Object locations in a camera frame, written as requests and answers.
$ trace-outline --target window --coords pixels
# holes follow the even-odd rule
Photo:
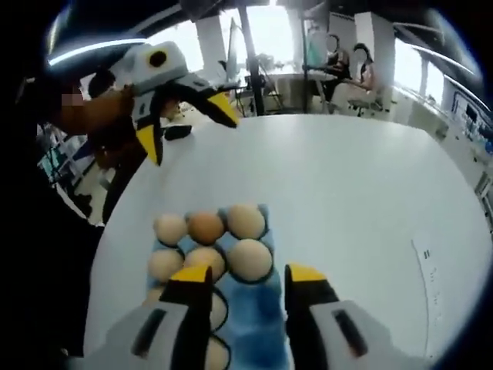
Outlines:
[[[444,74],[434,64],[428,62],[428,79],[426,80],[426,97],[431,96],[437,106],[441,106],[444,95]]]
[[[147,39],[151,45],[165,41],[175,42],[185,56],[190,72],[203,69],[203,57],[200,50],[197,28],[191,21],[186,21],[162,30]]]
[[[252,32],[255,53],[267,54],[274,57],[275,62],[291,62],[293,60],[293,32],[286,9],[283,6],[250,6],[246,8],[250,29]],[[223,33],[224,49],[228,52],[230,41],[231,18],[241,27],[240,15],[237,9],[228,10],[220,15],[221,31]],[[243,37],[237,40],[236,46],[238,63],[247,60],[247,49]]]
[[[419,52],[400,39],[395,39],[394,81],[404,88],[419,93],[421,68],[421,56]]]

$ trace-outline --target egg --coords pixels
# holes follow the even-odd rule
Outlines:
[[[154,220],[154,232],[161,243],[174,246],[186,235],[186,222],[175,214],[163,214]]]
[[[227,311],[228,309],[223,299],[216,293],[213,293],[213,306],[212,306],[212,310],[210,311],[211,331],[217,330],[219,326],[221,326],[221,324],[224,323],[224,320],[226,319]]]
[[[272,268],[272,255],[269,250],[253,239],[240,240],[227,252],[226,258],[231,272],[248,282],[260,280]]]
[[[218,339],[209,338],[206,352],[206,370],[225,370],[230,362],[230,351]]]
[[[166,283],[183,266],[183,257],[173,249],[155,251],[149,259],[149,274]]]
[[[238,204],[226,215],[228,228],[239,239],[258,239],[265,230],[265,218],[256,206]]]
[[[188,232],[202,245],[211,245],[224,234],[223,221],[217,214],[196,212],[188,219]]]
[[[197,246],[185,257],[185,267],[211,266],[213,270],[213,280],[216,281],[224,272],[226,264],[223,256],[211,247]]]
[[[164,292],[164,285],[150,289],[147,292],[147,298],[142,303],[143,306],[151,305],[159,301],[161,294]]]

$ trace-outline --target round table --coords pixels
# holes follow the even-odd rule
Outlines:
[[[426,132],[357,117],[263,116],[237,129],[204,123],[163,145],[163,164],[142,164],[100,241],[86,354],[144,300],[157,215],[238,203],[269,207],[278,270],[297,262],[322,271],[410,355],[424,355],[428,336],[416,235],[440,266],[442,347],[474,307],[491,263],[488,226]]]

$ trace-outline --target blue egg carton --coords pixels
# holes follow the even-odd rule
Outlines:
[[[260,204],[259,211],[266,221],[266,228],[260,237],[262,242],[274,255],[272,231],[269,228],[269,211],[267,206]],[[227,230],[227,208],[220,208],[217,214],[223,220],[226,232],[213,247],[222,255],[226,262],[226,271],[214,284],[218,295],[226,300],[226,320],[211,336],[218,338],[230,352],[231,370],[284,370],[289,368],[285,348],[286,332],[284,329],[283,312],[280,306],[281,281],[277,269],[273,266],[266,277],[255,283],[245,282],[234,274],[226,260],[226,253],[240,240]],[[197,242],[188,234],[177,244],[183,256],[190,253]],[[176,249],[167,247],[157,239],[153,250]],[[147,276],[148,289],[160,282]]]

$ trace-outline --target ceiling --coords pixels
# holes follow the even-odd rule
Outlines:
[[[240,0],[226,0],[204,15],[204,18],[216,14],[220,9],[230,8],[239,3]],[[269,0],[241,0],[248,5],[266,5]],[[278,5],[299,6],[312,8],[323,0],[277,0]],[[372,11],[388,19],[391,22],[412,23],[418,25],[429,25],[437,28],[436,16],[432,16],[428,8],[424,7],[421,0],[329,0],[330,10],[345,15],[354,15],[358,12]],[[147,37],[171,25],[188,19],[182,10],[171,12],[166,17],[159,18],[146,27],[135,29],[135,26],[155,15],[164,13],[166,10],[177,8],[178,0],[122,0],[111,2],[110,0],[85,0],[73,2],[65,12],[65,18],[60,22],[59,31],[56,35],[54,54],[60,54],[65,50],[73,49],[74,41],[83,42],[84,39],[114,39],[115,35]],[[415,45],[432,49],[445,56],[460,62],[464,55],[457,42],[457,34],[444,32],[443,35],[423,29],[399,27],[396,36]],[[128,47],[112,50],[111,52],[100,52],[99,59],[91,62],[81,60],[80,66],[91,69],[95,64],[108,65],[118,60]],[[484,98],[483,83],[476,80],[461,69],[443,62],[441,59],[422,53],[422,56],[431,60],[442,72],[448,74],[461,84],[468,87],[478,96]]]

